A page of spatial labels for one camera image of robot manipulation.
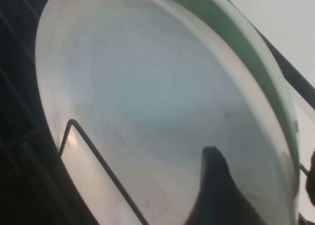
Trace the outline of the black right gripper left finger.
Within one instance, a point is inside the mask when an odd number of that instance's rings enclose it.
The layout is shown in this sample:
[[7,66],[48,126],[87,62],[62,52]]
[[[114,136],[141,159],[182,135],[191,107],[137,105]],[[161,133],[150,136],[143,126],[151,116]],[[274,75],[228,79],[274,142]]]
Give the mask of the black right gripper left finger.
[[236,186],[225,157],[215,146],[202,150],[200,190],[187,224],[265,224]]

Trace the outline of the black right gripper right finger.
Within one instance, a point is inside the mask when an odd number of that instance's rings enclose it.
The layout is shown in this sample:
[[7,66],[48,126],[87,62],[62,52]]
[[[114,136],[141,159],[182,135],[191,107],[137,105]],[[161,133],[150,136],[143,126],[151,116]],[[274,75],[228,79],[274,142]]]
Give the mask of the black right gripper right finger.
[[306,191],[311,202],[315,201],[315,153],[311,157],[311,167],[306,180]]

